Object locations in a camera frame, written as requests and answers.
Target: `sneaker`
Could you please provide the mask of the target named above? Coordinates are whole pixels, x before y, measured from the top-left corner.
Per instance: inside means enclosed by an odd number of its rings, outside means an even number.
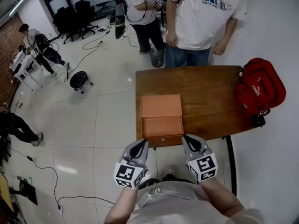
[[[43,140],[43,132],[39,132],[36,135],[38,137],[38,140],[31,142],[32,146],[34,146],[34,147],[38,147],[41,144],[42,140]]]
[[[169,165],[169,166],[166,167],[165,176],[168,175],[168,174],[171,174],[171,175],[175,176],[176,172],[175,172],[173,166]]]
[[[66,63],[64,63],[64,66],[65,66],[66,70],[69,70],[69,68],[70,68],[70,63],[69,63],[69,62],[66,62]]]
[[[57,73],[54,72],[54,73],[52,73],[52,74],[50,75],[50,77],[52,78],[52,77],[55,77],[56,75],[57,75]]]

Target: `printed logo on shirt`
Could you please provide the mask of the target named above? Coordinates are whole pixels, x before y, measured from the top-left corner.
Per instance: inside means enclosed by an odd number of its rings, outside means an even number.
[[[221,9],[223,11],[232,10],[232,4],[229,4],[228,2],[225,2],[223,0],[202,0],[202,4],[213,6],[217,9]]]

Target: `cardboard box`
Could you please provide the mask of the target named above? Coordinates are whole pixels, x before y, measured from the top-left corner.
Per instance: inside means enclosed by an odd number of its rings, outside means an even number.
[[[164,147],[182,143],[184,134],[180,95],[141,96],[142,138],[149,147]]]

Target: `black pants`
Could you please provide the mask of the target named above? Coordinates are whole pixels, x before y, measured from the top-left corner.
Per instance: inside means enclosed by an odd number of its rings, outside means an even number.
[[[37,135],[33,133],[33,131],[29,128],[29,126],[25,123],[25,121],[21,117],[13,114],[13,118],[14,118],[14,125],[11,129],[5,130],[7,134],[14,135],[19,140],[25,143],[31,143],[32,141],[38,140]]]
[[[51,68],[50,64],[47,62],[47,60],[43,57],[42,54],[38,54],[36,56],[36,60],[38,63],[42,64],[44,66],[44,68],[50,72],[51,74],[54,73],[54,70]],[[59,64],[64,65],[65,61],[61,61]]]
[[[165,43],[161,35],[159,21],[156,18],[153,22],[146,25],[132,25],[137,34],[140,52],[150,51],[150,39],[157,50],[165,49]]]
[[[175,177],[172,174],[168,174],[166,175],[163,179],[162,182],[167,182],[167,181],[179,181],[179,182],[189,182],[189,183],[193,183],[187,179],[180,179]],[[151,186],[154,185],[154,183],[159,183],[160,181],[156,178],[150,178],[148,180],[146,180],[145,182],[143,182],[142,184],[139,185],[139,190],[145,188],[146,186]]]

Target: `wooden table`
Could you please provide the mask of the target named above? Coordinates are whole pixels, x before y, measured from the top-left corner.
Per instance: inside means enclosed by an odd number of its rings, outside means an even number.
[[[212,140],[253,129],[252,116],[234,95],[240,66],[201,66],[136,72],[136,134],[141,139],[140,97],[180,94],[184,133]]]

